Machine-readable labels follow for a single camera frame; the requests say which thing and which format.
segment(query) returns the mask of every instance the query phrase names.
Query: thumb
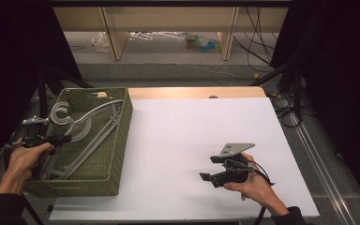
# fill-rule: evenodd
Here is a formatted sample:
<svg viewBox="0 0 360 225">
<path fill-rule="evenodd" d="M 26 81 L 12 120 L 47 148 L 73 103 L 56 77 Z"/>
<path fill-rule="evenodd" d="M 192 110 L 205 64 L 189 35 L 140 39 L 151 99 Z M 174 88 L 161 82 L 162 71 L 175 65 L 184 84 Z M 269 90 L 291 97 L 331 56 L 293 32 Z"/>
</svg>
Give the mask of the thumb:
<svg viewBox="0 0 360 225">
<path fill-rule="evenodd" d="M 45 142 L 39 146 L 34 147 L 35 153 L 38 155 L 42 155 L 43 153 L 47 151 L 51 151 L 54 149 L 54 146 L 51 143 Z"/>
<path fill-rule="evenodd" d="M 224 184 L 223 187 L 228 189 L 228 190 L 234 190 L 234 191 L 240 191 L 241 190 L 241 186 L 238 183 L 234 183 L 234 182 L 226 183 L 226 184 Z"/>
</svg>

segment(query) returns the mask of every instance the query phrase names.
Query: hand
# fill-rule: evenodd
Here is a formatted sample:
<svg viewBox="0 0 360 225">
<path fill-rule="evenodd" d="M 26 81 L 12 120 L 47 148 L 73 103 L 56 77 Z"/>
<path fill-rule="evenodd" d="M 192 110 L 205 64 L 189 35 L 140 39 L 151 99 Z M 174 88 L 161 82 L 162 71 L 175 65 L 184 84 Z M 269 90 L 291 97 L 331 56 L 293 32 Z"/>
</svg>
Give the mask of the hand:
<svg viewBox="0 0 360 225">
<path fill-rule="evenodd" d="M 243 153 L 247 160 L 254 161 L 253 156 Z M 252 199 L 259 203 L 262 207 L 266 207 L 274 216 L 283 216 L 289 214 L 289 211 L 282 200 L 277 196 L 267 181 L 257 173 L 250 173 L 247 181 L 244 183 L 227 183 L 224 188 L 233 191 L 241 192 L 241 199 L 244 201 L 246 198 Z"/>
<path fill-rule="evenodd" d="M 22 146 L 13 150 L 10 156 L 7 172 L 0 184 L 0 193 L 11 193 L 21 195 L 25 182 L 31 177 L 32 169 L 38 165 L 39 157 L 53 150 L 50 143 L 24 148 Z"/>
</svg>

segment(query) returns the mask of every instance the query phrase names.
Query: tripod leg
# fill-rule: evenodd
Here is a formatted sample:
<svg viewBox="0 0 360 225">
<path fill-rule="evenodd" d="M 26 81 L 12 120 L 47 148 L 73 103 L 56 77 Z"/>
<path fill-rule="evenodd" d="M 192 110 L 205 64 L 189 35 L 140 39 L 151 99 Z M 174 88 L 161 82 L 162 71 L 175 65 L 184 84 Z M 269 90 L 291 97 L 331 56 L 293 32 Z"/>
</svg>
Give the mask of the tripod leg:
<svg viewBox="0 0 360 225">
<path fill-rule="evenodd" d="M 45 68 L 45 83 L 48 84 L 49 89 L 51 89 L 52 93 L 56 96 L 60 94 L 60 92 L 64 89 L 64 85 L 61 83 L 60 79 L 57 77 L 49 69 Z"/>
<path fill-rule="evenodd" d="M 252 83 L 250 86 L 260 86 L 263 83 L 266 83 L 266 82 L 270 81 L 271 79 L 275 78 L 277 75 L 283 73 L 286 68 L 287 68 L 287 64 L 284 64 L 284 65 L 276 68 L 276 70 L 265 75 L 263 78 L 259 79 L 258 81 Z"/>
<path fill-rule="evenodd" d="M 43 225 L 43 221 L 38 216 L 37 212 L 35 212 L 34 208 L 30 204 L 30 202 L 25 198 L 24 195 L 22 195 L 22 198 L 24 200 L 25 208 L 30 213 L 31 217 L 34 219 L 34 221 L 37 223 L 37 225 Z"/>
<path fill-rule="evenodd" d="M 59 75 L 59 76 L 61 76 L 61 77 L 63 77 L 63 78 L 66 78 L 66 79 L 68 79 L 68 80 L 70 80 L 71 82 L 79 85 L 80 87 L 83 87 L 83 88 L 92 88 L 92 87 L 93 87 L 93 86 L 90 85 L 89 83 L 86 83 L 86 82 L 84 82 L 84 81 L 75 79 L 75 78 L 72 77 L 71 75 L 69 75 L 69 74 L 61 71 L 61 70 L 58 69 L 58 68 L 49 67 L 49 69 L 50 69 L 51 71 L 53 71 L 55 74 L 57 74 L 57 75 Z"/>
<path fill-rule="evenodd" d="M 39 72 L 37 90 L 39 93 L 39 117 L 46 118 L 48 115 L 48 99 L 46 98 L 44 70 Z"/>
</svg>

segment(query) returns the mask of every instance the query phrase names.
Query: black curtain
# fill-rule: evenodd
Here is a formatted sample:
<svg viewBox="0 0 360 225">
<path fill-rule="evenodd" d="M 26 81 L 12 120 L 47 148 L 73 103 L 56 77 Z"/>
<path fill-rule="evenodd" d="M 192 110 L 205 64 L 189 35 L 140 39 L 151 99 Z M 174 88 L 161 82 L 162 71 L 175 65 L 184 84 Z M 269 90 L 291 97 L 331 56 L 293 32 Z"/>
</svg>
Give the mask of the black curtain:
<svg viewBox="0 0 360 225">
<path fill-rule="evenodd" d="M 39 2 L 0 1 L 0 147 L 24 119 L 42 68 L 82 78 L 52 7 Z"/>
<path fill-rule="evenodd" d="M 317 114 L 360 185 L 360 1 L 330 2 L 333 11 L 302 70 Z M 304 32 L 311 18 L 304 10 L 290 8 L 273 67 L 287 62 Z"/>
</svg>

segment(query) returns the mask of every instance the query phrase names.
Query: finger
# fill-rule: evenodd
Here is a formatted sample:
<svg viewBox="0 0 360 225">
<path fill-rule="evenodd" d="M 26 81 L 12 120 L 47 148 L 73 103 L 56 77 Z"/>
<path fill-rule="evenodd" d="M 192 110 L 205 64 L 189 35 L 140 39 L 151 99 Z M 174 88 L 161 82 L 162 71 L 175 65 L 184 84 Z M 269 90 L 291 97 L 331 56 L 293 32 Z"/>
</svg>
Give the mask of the finger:
<svg viewBox="0 0 360 225">
<path fill-rule="evenodd" d="M 255 162 L 253 156 L 251 156 L 251 155 L 248 155 L 248 154 L 246 154 L 246 153 L 242 153 L 242 156 L 244 156 L 244 158 L 246 158 L 248 161 Z M 250 164 L 252 165 L 252 167 L 253 167 L 255 170 L 259 171 L 259 168 L 256 166 L 255 163 L 250 163 Z"/>
<path fill-rule="evenodd" d="M 51 143 L 45 142 L 39 146 L 33 148 L 33 152 L 38 154 L 39 156 L 45 152 L 51 151 L 54 149 L 54 146 Z"/>
<path fill-rule="evenodd" d="M 244 195 L 244 194 L 241 193 L 241 199 L 242 199 L 242 201 L 246 200 L 247 198 L 248 198 L 248 196 L 246 196 L 246 195 Z"/>
<path fill-rule="evenodd" d="M 254 158 L 253 158 L 253 156 L 251 156 L 251 155 L 248 155 L 248 154 L 246 154 L 246 153 L 242 153 L 242 156 L 244 156 L 244 158 L 246 158 L 246 159 L 249 160 L 249 161 L 254 161 Z"/>
<path fill-rule="evenodd" d="M 228 190 L 234 190 L 234 191 L 239 191 L 239 192 L 241 192 L 241 190 L 242 190 L 241 185 L 239 183 L 234 183 L 234 182 L 226 183 L 226 184 L 224 184 L 223 187 Z"/>
</svg>

